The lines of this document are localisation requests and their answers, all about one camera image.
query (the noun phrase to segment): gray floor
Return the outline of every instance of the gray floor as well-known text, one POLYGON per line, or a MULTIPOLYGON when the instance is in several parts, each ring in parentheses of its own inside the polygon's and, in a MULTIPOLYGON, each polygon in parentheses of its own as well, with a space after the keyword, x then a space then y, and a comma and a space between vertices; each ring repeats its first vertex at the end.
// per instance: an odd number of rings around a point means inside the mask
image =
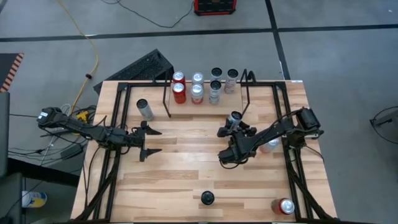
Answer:
MULTIPOLYGON (((188 0, 124 0, 157 22, 171 25, 190 7, 188 0)), ((65 1, 86 34, 159 32, 156 27, 117 5, 100 1, 65 1)), ((272 0, 279 27, 355 26, 398 23, 398 3, 377 0, 272 0)), ((238 0, 231 16, 190 14, 172 30, 269 28, 263 0, 238 0)), ((77 35, 62 8, 51 0, 8 0, 0 13, 0 37, 77 35)), ((294 80, 304 80, 310 106, 325 134, 320 138, 333 200, 343 220, 397 223, 398 147, 373 132, 369 119, 398 102, 396 84, 398 29, 281 33, 280 38, 294 80)), ((244 68, 258 79, 282 79, 271 33, 140 37, 95 40, 99 67, 80 106, 96 104, 91 87, 153 49, 159 49, 176 70, 187 73, 211 68, 244 68)), ((24 52, 25 58, 11 86, 11 111, 37 114, 45 106, 73 103, 84 74, 94 63, 85 40, 0 43, 0 52, 24 52)), ((382 130, 391 139, 396 129, 382 130)), ((34 120, 11 118, 10 146, 39 148, 34 120)), ((70 171, 81 157, 55 165, 70 171)), ((52 197, 49 204, 28 212, 32 222, 51 213, 67 218, 75 189, 41 185, 52 197)))

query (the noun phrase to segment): wooden tabletop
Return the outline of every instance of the wooden tabletop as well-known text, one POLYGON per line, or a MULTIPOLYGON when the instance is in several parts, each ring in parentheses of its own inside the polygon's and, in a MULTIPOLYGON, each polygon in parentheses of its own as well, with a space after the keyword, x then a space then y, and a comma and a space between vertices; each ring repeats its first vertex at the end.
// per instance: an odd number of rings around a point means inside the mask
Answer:
MULTIPOLYGON (((117 85, 114 81, 103 83, 95 123, 107 116, 106 124, 110 125, 117 85)), ((286 82, 286 85, 291 109, 308 107, 303 83, 286 82)), ((245 92, 242 91, 244 104, 245 92)), ((293 215, 275 215, 271 210, 271 201, 275 198, 290 198, 282 146, 267 154, 257 152, 256 158, 250 158, 248 163, 236 169, 224 169, 220 166, 217 154, 228 147, 228 138, 218 138, 216 134, 218 128, 224 126, 225 116, 169 118, 162 104, 162 94, 162 87, 132 88, 127 125, 129 128, 139 126, 142 116, 136 108, 136 101, 145 98, 155 114, 155 120, 149 122, 149 125, 163 133, 160 136, 147 136, 147 147, 161 148, 163 151, 151 155, 145 162, 139 162, 138 148, 132 148, 122 156, 112 222, 295 220, 293 215), (200 195, 206 190, 215 195, 213 205, 206 206, 200 201, 200 195)), ((271 88, 250 87, 250 99, 251 104, 243 121, 258 130, 268 128, 277 119, 271 88)), ((308 140, 307 143, 319 151, 318 141, 308 140)), ((96 149, 97 143, 91 141, 85 156, 86 172, 96 149)), ((104 150, 100 149, 93 160, 89 200, 98 189, 103 157, 104 150)), ((325 211, 335 217, 335 207, 322 160, 306 149, 302 149, 302 160, 309 191, 325 211)), ((305 217, 302 194, 299 190, 297 194, 302 216, 305 217)), ((108 192, 102 200, 100 218, 104 217, 107 198, 108 192)), ((84 201, 84 181, 81 175, 71 218, 83 211, 84 201)))

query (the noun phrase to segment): red container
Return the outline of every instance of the red container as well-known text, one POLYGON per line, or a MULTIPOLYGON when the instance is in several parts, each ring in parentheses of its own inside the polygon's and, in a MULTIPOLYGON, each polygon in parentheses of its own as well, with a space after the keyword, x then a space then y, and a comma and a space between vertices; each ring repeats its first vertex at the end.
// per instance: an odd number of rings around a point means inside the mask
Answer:
POLYGON ((174 84, 173 95, 176 103, 185 103, 187 100, 187 96, 185 94, 185 86, 182 83, 174 84))
POLYGON ((173 74, 173 83, 182 83, 185 87, 185 75, 182 72, 175 72, 173 74))

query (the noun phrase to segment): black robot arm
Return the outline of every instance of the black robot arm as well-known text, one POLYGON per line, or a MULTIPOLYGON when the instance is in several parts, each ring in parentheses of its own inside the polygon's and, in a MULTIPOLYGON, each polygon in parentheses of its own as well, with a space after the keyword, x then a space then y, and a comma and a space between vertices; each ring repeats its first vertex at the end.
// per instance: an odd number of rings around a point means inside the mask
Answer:
POLYGON ((249 157, 256 156, 259 146, 283 135, 286 135, 292 147, 303 147, 304 137, 310 134, 321 135, 320 123, 311 109, 302 108, 275 121, 269 128, 256 134, 256 128, 240 122, 239 128, 230 129, 228 121, 226 126, 219 129, 217 136, 231 136, 228 148, 218 154, 223 164, 244 164, 249 157), (292 117, 296 116, 297 125, 294 125, 292 117))
POLYGON ((149 155, 161 151, 161 149, 146 149, 146 134, 162 134, 151 129, 146 121, 141 122, 141 126, 128 133, 121 128, 112 128, 100 125, 86 124, 77 119, 71 118, 62 113, 60 108, 48 107, 42 109, 37 118, 39 128, 65 128, 67 130, 78 133, 84 138, 95 140, 100 147, 106 149, 114 149, 114 146, 121 147, 140 147, 140 161, 144 162, 149 155))

